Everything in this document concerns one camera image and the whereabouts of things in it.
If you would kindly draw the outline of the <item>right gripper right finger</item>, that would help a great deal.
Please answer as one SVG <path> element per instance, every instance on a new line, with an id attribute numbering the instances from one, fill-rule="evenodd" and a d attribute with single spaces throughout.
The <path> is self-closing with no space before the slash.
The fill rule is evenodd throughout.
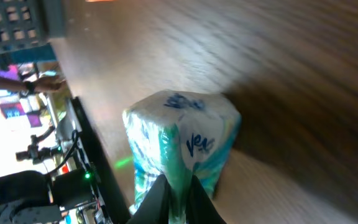
<path id="1" fill-rule="evenodd" d="M 191 178 L 185 214 L 187 224 L 226 224 L 195 175 Z"/>

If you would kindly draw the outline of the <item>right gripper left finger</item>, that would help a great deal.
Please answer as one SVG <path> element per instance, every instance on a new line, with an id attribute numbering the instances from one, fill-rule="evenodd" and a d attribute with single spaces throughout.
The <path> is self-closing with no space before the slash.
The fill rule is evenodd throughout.
<path id="1" fill-rule="evenodd" d="M 161 174 L 127 224 L 168 224 L 170 184 Z"/>

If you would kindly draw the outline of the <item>teal tissue pack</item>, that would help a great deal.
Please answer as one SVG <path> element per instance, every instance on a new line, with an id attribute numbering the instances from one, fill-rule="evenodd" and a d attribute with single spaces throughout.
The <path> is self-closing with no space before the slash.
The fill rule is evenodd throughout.
<path id="1" fill-rule="evenodd" d="M 139 211 L 159 175 L 171 187 L 170 223 L 185 222 L 191 178 L 211 198 L 241 126 L 241 114 L 223 95 L 163 90 L 122 113 L 133 154 Z"/>

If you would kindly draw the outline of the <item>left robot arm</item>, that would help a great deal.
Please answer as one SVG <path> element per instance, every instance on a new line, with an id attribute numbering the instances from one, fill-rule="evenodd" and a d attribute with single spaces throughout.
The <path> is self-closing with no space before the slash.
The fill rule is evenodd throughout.
<path id="1" fill-rule="evenodd" d="M 59 223 L 70 210 L 97 205 L 92 173 L 52 177 L 27 170 L 0 177 L 0 223 Z"/>

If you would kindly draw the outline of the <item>person forearm in background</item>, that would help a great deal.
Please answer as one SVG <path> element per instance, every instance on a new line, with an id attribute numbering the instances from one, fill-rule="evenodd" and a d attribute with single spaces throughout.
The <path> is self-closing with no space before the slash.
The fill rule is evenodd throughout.
<path id="1" fill-rule="evenodd" d="M 31 82 L 20 82 L 0 77 L 0 90 L 34 92 L 35 85 Z"/>

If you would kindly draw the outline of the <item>person hand in background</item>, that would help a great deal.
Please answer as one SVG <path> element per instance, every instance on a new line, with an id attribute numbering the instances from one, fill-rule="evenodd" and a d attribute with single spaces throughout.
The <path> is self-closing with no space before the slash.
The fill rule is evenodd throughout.
<path id="1" fill-rule="evenodd" d="M 67 85 L 67 81 L 61 79 L 59 76 L 40 77 L 32 83 L 34 84 L 34 90 L 42 93 L 56 92 L 65 88 Z"/>

